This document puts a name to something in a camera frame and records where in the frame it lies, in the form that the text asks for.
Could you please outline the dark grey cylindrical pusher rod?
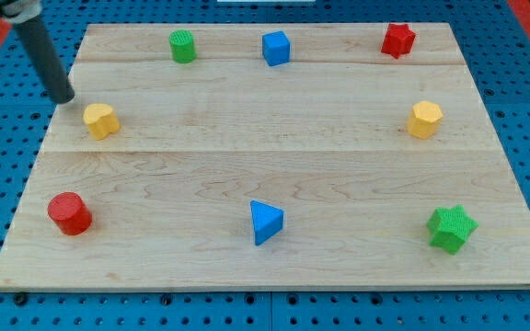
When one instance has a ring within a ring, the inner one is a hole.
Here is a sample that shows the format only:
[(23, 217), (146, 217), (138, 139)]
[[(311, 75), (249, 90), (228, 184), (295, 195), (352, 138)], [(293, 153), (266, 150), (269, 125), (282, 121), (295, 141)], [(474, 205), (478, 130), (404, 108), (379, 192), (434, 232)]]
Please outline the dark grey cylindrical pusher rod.
[(70, 102), (75, 91), (41, 15), (14, 23), (13, 28), (50, 100), (56, 104)]

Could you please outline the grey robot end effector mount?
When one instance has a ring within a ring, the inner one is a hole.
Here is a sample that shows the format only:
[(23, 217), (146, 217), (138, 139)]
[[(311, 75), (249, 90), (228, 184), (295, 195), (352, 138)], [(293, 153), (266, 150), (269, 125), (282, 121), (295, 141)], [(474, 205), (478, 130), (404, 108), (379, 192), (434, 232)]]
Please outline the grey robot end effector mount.
[(25, 23), (41, 11), (41, 0), (0, 0), (0, 18), (11, 24)]

